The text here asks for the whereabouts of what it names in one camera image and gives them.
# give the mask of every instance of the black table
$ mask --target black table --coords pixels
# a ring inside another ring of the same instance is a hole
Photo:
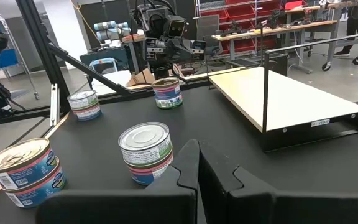
[[[218,91],[183,92],[184,104],[160,110],[153,97],[102,105],[103,115],[77,122],[73,114],[50,137],[68,178],[66,189],[139,189],[118,137],[139,123],[170,128],[174,154],[189,139],[206,140],[234,162],[279,190],[358,193],[358,134],[263,153],[246,118]],[[0,192],[0,223],[33,223],[35,209],[17,208]]]

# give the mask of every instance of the can lid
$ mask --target can lid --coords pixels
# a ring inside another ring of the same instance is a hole
[[[154,87],[170,87],[173,85],[177,85],[179,83],[179,79],[175,77],[161,78],[153,82]]]
[[[128,151],[141,151],[160,144],[168,135],[168,126],[158,122],[149,122],[126,130],[119,137],[118,144]]]
[[[68,96],[68,100],[82,100],[94,94],[96,94],[96,91],[94,90],[79,91],[78,93]]]
[[[49,146],[45,138],[30,139],[20,142],[0,152],[0,171],[23,164],[36,158]]]

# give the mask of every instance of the stacked cans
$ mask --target stacked cans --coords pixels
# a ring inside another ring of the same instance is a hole
[[[129,128],[118,139],[124,161],[138,184],[149,185],[173,160],[169,129],[162,123]]]
[[[180,106],[183,97],[180,91],[180,82],[177,78],[162,78],[153,83],[155,102],[161,109],[170,109]]]
[[[41,204],[65,182],[48,139],[31,139],[0,152],[0,184],[18,207]]]
[[[67,99],[79,121],[89,121],[102,113],[94,90],[79,91],[70,95]]]

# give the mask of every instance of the white platform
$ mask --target white platform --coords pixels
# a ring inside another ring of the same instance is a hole
[[[210,80],[262,132],[264,68],[214,75]],[[273,71],[267,105],[267,131],[358,113],[355,103]]]

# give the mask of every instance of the shelf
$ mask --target shelf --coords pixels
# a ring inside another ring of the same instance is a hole
[[[268,18],[270,16],[258,16],[256,19],[263,19],[263,18]],[[240,23],[240,22],[248,22],[248,21],[254,21],[255,18],[250,18],[250,19],[242,19],[242,20],[239,20],[239,21],[236,21],[237,23]],[[229,21],[229,22],[221,22],[219,23],[219,25],[230,25],[232,24],[233,21]]]
[[[236,57],[241,57],[241,56],[246,56],[246,55],[251,55],[251,54],[256,54],[256,51],[249,50],[249,51],[239,52],[239,53],[236,53]],[[229,54],[220,54],[220,55],[211,57],[211,60],[219,60],[219,59],[225,59],[225,58],[230,58],[230,53]]]
[[[276,1],[276,0],[258,0],[257,3],[271,2],[271,1]],[[223,1],[215,1],[215,2],[207,2],[207,3],[200,4],[200,12],[225,9],[228,7],[235,7],[235,6],[244,6],[244,5],[248,5],[248,4],[255,4],[255,1],[240,2],[240,3],[228,4],[228,5],[224,2],[224,0]]]

